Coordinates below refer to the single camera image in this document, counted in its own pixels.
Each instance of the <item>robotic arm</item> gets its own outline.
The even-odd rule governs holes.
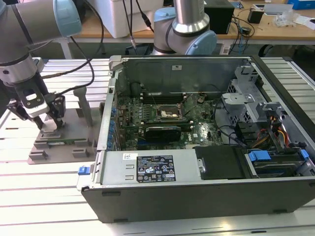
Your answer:
[[[209,55],[217,44],[209,30],[204,0],[174,0],[173,7],[156,11],[153,55]]]
[[[0,0],[0,79],[11,93],[8,109],[39,129],[47,113],[62,127],[64,96],[49,93],[28,46],[69,37],[82,29],[72,0],[45,0],[6,5]]]

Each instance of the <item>screw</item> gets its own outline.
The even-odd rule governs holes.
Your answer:
[[[205,173],[206,168],[204,166],[199,166],[199,171],[200,171],[200,173]]]

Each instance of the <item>barcode sticker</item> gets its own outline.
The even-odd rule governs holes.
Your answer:
[[[137,153],[124,153],[123,160],[136,160],[138,154]]]

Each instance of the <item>green pcb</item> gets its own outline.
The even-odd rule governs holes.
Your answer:
[[[191,149],[195,146],[222,145],[221,136],[211,120],[214,100],[207,100],[205,95],[190,95],[180,104],[143,104],[138,98],[122,97],[118,105],[120,127],[125,134],[121,142],[122,150]],[[179,113],[175,117],[165,113],[161,115],[161,110],[168,107],[178,109]],[[180,140],[149,143],[145,140],[145,129],[149,126],[181,127]]]

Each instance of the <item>yellow wire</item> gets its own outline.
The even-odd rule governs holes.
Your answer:
[[[284,145],[286,145],[286,144],[285,144],[285,135],[284,135],[284,133],[283,133],[281,130],[278,130],[278,132],[282,134],[282,136],[283,136],[283,141],[284,141]]]
[[[260,140],[257,144],[255,144],[255,145],[253,146],[253,148],[254,148],[255,146],[257,146],[257,145],[259,145],[259,144],[265,142],[268,138],[269,138],[269,136],[266,136],[265,138],[263,138],[262,140]]]

